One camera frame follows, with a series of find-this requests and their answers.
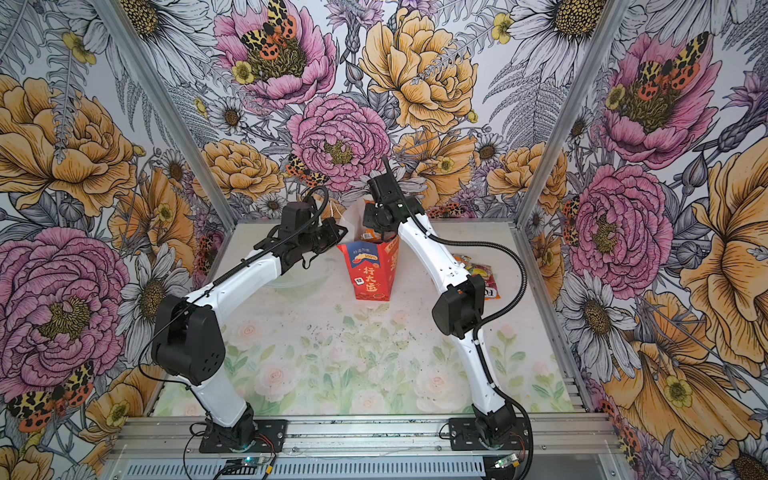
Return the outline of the aluminium front rail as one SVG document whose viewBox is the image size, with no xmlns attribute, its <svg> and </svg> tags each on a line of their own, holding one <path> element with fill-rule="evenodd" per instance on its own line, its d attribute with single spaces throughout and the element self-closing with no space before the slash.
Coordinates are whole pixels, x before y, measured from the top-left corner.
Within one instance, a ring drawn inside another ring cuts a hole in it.
<svg viewBox="0 0 768 480">
<path fill-rule="evenodd" d="M 474 433 L 470 415 L 459 415 L 461 428 L 445 415 L 261 417 L 253 452 L 276 453 L 279 459 L 418 455 L 488 455 Z M 114 441 L 110 459 L 209 459 L 193 436 L 194 417 L 139 418 L 129 421 Z M 525 434 L 509 436 L 498 449 L 528 456 L 607 455 L 620 451 L 606 415 L 585 412 L 534 413 Z"/>
</svg>

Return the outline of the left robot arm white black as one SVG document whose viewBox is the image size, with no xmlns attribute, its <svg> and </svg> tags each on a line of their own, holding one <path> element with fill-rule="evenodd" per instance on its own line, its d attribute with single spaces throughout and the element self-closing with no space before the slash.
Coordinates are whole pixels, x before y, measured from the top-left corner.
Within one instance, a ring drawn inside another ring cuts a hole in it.
<svg viewBox="0 0 768 480">
<path fill-rule="evenodd" d="M 224 368 L 222 328 L 226 320 L 260 288 L 302 262 L 305 254 L 330 250 L 347 232 L 332 217 L 314 220 L 303 230 L 283 223 L 257 243 L 247 258 L 214 281 L 185 297 L 168 295 L 161 301 L 151 358 L 190 389 L 203 407 L 203 453 L 255 451 L 261 442 L 253 408 Z"/>
</svg>

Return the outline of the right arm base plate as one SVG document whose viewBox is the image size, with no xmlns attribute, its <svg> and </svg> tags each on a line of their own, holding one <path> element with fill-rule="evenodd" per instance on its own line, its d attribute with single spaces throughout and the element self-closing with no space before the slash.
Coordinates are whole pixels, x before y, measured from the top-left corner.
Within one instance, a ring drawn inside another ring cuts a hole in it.
<svg viewBox="0 0 768 480">
<path fill-rule="evenodd" d="M 530 451 L 530 433 L 530 425 L 522 417 L 503 421 L 453 417 L 448 419 L 446 431 L 453 451 Z"/>
</svg>

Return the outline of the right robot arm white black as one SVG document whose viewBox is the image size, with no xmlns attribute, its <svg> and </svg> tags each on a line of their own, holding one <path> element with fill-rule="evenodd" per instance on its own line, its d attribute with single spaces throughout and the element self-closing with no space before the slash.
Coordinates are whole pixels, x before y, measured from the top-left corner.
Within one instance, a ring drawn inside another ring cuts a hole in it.
<svg viewBox="0 0 768 480">
<path fill-rule="evenodd" d="M 419 201 L 405 196 L 391 173 L 367 181 L 373 202 L 363 224 L 379 233 L 395 233 L 425 268 L 438 298 L 432 318 L 457 349 L 470 385 L 475 425 L 481 442 L 498 448 L 517 425 L 514 402 L 500 390 L 488 364 L 482 339 L 485 282 L 471 274 L 448 250 L 457 241 L 439 237 Z"/>
</svg>

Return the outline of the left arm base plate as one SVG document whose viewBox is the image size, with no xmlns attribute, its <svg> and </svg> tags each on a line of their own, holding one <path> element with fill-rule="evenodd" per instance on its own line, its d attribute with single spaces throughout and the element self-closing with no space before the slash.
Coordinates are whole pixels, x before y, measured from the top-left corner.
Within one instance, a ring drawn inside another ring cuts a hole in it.
<svg viewBox="0 0 768 480">
<path fill-rule="evenodd" d="M 246 419 L 233 427 L 223 427 L 212 420 L 205 421 L 199 452 L 280 453 L 287 435 L 288 421 Z"/>
</svg>

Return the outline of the red white paper bag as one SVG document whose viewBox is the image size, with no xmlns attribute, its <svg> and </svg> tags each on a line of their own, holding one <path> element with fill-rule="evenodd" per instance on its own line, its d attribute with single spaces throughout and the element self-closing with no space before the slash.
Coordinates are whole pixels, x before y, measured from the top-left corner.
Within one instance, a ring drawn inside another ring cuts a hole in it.
<svg viewBox="0 0 768 480">
<path fill-rule="evenodd" d="M 384 243 L 360 240 L 364 208 L 372 203 L 365 195 L 352 203 L 341 217 L 347 235 L 337 246 L 341 251 L 357 300 L 389 301 L 395 280 L 400 240 L 396 235 Z"/>
</svg>

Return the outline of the orange snack packet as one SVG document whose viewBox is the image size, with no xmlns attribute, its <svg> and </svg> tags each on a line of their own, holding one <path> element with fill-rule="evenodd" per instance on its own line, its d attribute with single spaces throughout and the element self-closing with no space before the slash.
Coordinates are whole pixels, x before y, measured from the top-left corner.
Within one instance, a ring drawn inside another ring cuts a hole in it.
<svg viewBox="0 0 768 480">
<path fill-rule="evenodd" d="M 486 300 L 501 298 L 493 270 L 489 265 L 476 263 L 467 255 L 454 254 L 454 258 L 457 262 L 463 264 L 464 268 L 471 275 L 479 275 L 483 279 Z"/>
<path fill-rule="evenodd" d="M 360 240 L 369 243 L 384 243 L 389 241 L 393 234 L 386 230 L 377 220 L 368 219 L 363 221 Z"/>
</svg>

